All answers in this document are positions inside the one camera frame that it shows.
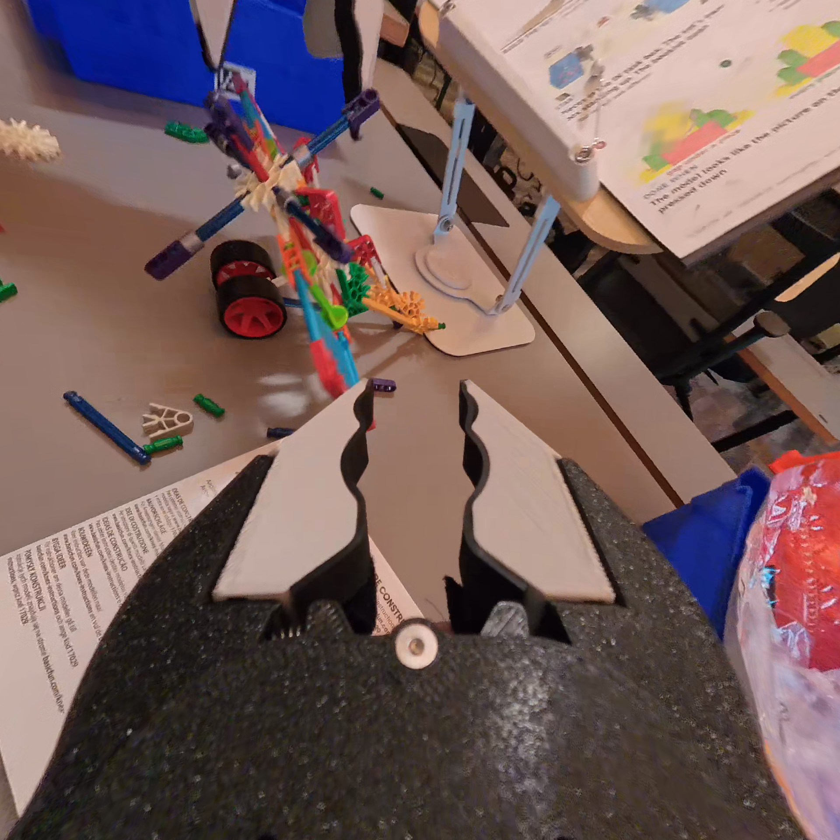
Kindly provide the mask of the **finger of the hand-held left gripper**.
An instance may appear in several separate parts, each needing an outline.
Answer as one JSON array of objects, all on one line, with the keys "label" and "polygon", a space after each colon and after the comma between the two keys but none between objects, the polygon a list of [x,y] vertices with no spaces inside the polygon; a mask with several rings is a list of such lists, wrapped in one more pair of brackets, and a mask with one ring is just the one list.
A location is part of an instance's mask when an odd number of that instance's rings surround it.
[{"label": "finger of the hand-held left gripper", "polygon": [[191,1],[203,62],[209,70],[219,70],[224,62],[236,1]]},{"label": "finger of the hand-held left gripper", "polygon": [[307,1],[303,36],[315,58],[341,59],[343,99],[350,103],[372,84],[384,1]]}]

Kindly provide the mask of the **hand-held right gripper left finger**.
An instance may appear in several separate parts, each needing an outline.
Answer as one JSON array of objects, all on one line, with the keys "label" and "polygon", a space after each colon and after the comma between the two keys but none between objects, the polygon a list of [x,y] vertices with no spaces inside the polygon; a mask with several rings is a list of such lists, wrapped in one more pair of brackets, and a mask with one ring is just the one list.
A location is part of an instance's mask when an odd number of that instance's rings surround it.
[{"label": "hand-held right gripper left finger", "polygon": [[361,380],[278,447],[216,600],[346,602],[373,573],[364,497],[374,394]]}]

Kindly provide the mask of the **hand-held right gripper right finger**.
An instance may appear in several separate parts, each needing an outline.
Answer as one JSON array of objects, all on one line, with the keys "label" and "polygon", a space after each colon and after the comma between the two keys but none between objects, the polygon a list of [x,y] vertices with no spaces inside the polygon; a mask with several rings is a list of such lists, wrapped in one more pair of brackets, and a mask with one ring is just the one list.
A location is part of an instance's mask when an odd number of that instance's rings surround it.
[{"label": "hand-held right gripper right finger", "polygon": [[461,580],[498,572],[548,602],[613,604],[616,593],[561,456],[471,380],[458,393],[465,506]]}]

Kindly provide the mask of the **colourful construction toy model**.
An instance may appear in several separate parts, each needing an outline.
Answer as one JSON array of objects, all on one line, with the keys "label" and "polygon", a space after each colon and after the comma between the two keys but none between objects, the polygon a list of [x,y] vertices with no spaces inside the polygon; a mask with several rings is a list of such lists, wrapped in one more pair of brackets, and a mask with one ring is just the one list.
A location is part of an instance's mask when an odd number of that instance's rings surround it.
[{"label": "colourful construction toy model", "polygon": [[[362,125],[381,106],[378,92],[368,89],[372,97],[361,105],[372,106],[373,111],[363,116]],[[353,137],[341,113],[327,129],[285,151],[257,109],[257,128],[270,132],[261,139],[256,131],[245,129],[245,140],[257,141],[258,171],[237,163],[209,139],[230,161],[228,177],[236,184],[235,197],[202,225],[163,248],[144,270],[164,280],[245,211],[266,211],[276,230],[279,268],[253,241],[236,239],[217,245],[210,270],[219,321],[243,340],[273,337],[287,325],[282,289],[289,287],[295,295],[291,304],[304,318],[315,372],[324,390],[336,398],[360,379],[350,347],[349,320],[376,312],[363,303],[369,287],[392,287],[371,237],[348,238],[337,194],[320,185],[318,153],[346,133]]]}]

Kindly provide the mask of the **blue bin with white label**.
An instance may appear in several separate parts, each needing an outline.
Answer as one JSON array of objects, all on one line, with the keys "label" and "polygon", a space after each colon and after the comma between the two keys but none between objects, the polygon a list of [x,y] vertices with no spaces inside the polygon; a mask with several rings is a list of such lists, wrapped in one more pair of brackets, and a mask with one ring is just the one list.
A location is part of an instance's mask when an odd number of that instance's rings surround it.
[{"label": "blue bin with white label", "polygon": [[237,110],[238,73],[271,123],[315,134],[344,106],[343,61],[306,47],[304,2],[240,1],[220,77],[203,58],[187,1],[25,2],[35,32],[83,81],[202,106],[224,84]]}]

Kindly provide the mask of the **grey connector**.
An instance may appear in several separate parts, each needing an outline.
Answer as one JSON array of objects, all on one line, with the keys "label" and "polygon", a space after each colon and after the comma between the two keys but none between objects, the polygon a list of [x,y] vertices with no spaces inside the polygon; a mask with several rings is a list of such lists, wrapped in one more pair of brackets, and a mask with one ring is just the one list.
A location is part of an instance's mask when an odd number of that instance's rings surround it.
[{"label": "grey connector", "polygon": [[155,442],[190,434],[194,429],[194,418],[185,410],[151,402],[142,416],[141,428],[143,434]]}]

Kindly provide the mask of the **blue plastic bin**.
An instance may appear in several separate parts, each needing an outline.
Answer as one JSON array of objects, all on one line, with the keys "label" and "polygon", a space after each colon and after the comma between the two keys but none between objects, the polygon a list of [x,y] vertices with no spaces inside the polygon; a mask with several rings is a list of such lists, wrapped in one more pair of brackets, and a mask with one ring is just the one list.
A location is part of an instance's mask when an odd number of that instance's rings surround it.
[{"label": "blue plastic bin", "polygon": [[720,639],[745,541],[769,489],[770,478],[752,466],[642,526]]}]

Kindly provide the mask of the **white page holder bar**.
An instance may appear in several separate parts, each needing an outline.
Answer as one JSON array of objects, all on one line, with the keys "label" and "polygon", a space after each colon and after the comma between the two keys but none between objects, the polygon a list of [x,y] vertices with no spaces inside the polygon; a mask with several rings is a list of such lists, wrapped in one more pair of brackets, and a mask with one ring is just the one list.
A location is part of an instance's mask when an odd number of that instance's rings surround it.
[{"label": "white page holder bar", "polygon": [[552,93],[537,27],[558,23],[561,2],[431,2],[423,32],[438,58],[498,130],[512,129],[519,153],[546,186],[587,201],[600,185],[592,140],[565,117]]}]

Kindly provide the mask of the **white snowflake connector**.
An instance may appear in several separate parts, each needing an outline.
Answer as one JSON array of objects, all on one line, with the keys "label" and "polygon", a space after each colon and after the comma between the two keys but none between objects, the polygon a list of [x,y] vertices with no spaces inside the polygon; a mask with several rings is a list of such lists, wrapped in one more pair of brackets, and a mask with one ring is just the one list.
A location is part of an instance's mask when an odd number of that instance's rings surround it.
[{"label": "white snowflake connector", "polygon": [[30,163],[56,161],[61,156],[57,138],[37,124],[1,120],[1,154]]}]

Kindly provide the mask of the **white instruction booklet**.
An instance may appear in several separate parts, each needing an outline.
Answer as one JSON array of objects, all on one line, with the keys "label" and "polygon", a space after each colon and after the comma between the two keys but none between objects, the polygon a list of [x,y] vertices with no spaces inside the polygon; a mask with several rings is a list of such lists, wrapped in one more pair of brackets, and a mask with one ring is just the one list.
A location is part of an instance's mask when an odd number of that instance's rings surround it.
[{"label": "white instruction booklet", "polygon": [[[218,601],[214,588],[279,444],[2,556],[2,765],[18,818],[71,798],[133,730],[205,673],[246,658],[311,603]],[[382,635],[373,573],[341,604]]]}]

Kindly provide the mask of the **wooden stand board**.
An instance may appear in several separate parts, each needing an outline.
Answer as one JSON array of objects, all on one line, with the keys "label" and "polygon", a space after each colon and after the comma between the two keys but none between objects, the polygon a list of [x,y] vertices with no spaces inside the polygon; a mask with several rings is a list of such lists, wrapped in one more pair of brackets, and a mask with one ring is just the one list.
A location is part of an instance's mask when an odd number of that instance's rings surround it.
[{"label": "wooden stand board", "polygon": [[[602,83],[602,105],[611,87],[612,72],[607,69],[610,50],[615,48],[615,37],[620,25],[625,25],[631,16],[635,2],[561,2],[559,22],[540,24],[537,27],[538,47],[545,47],[542,55],[546,67],[546,78],[556,94],[556,101],[563,116],[569,118],[578,128],[578,114],[581,109],[581,96],[592,63],[602,60],[605,75]],[[495,131],[519,156],[531,173],[537,176],[543,193],[556,199],[560,209],[591,241],[611,250],[624,254],[653,254],[659,250],[654,240],[643,226],[618,202],[602,185],[602,169],[605,166],[604,152],[607,150],[606,136],[602,127],[601,137],[605,147],[597,152],[594,161],[599,179],[599,187],[593,198],[587,201],[574,201],[563,195],[558,186],[545,185],[539,178],[541,171],[535,171],[530,164],[530,153],[522,157],[518,141],[514,139],[512,129],[498,130],[496,125],[481,111],[478,103],[463,89],[458,79],[449,71],[434,51],[424,35],[423,25],[431,24],[432,33],[436,34],[436,17],[432,14],[431,2],[418,2],[416,19],[425,46],[431,49],[437,62],[448,75],[456,81],[465,98],[470,100]]]}]

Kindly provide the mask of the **white instruction sheet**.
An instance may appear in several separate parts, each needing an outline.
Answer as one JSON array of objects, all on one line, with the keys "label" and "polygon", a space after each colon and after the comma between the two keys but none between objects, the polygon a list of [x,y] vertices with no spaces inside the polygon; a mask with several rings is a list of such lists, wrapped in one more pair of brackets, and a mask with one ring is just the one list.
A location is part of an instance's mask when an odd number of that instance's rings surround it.
[{"label": "white instruction sheet", "polygon": [[674,256],[838,169],[838,2],[634,2],[601,181]]}]

